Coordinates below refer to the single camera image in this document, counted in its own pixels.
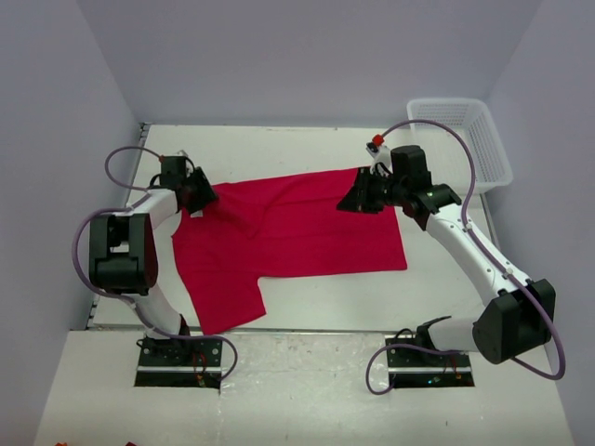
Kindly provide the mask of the red t shirt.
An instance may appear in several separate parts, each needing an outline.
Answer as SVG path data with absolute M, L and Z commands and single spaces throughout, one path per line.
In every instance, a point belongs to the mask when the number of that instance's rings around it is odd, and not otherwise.
M 220 183 L 200 216 L 182 211 L 176 268 L 200 326 L 217 335 L 265 315 L 258 280 L 407 268 L 396 213 L 337 210 L 354 168 Z

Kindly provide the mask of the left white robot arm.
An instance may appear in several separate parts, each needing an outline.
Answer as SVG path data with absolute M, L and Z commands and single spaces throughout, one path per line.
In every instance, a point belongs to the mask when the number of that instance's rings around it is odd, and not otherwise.
M 125 303 L 154 340 L 190 341 L 184 317 L 159 287 L 154 231 L 184 211 L 202 212 L 218 200 L 202 168 L 184 155 L 159 158 L 161 170 L 142 196 L 124 209 L 102 210 L 89 220 L 88 279 L 99 293 Z

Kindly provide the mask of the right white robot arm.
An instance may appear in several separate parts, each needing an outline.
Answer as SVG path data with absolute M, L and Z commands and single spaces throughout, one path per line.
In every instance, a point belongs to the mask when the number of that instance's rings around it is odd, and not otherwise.
M 477 319 L 443 316 L 418 326 L 422 348 L 479 352 L 500 364 L 545 345 L 551 332 L 555 290 L 513 266 L 465 216 L 461 200 L 447 185 L 435 185 L 425 152 L 418 146 L 391 150 L 390 171 L 361 167 L 337 210 L 377 214 L 399 207 L 455 260 L 478 292 L 484 309 Z

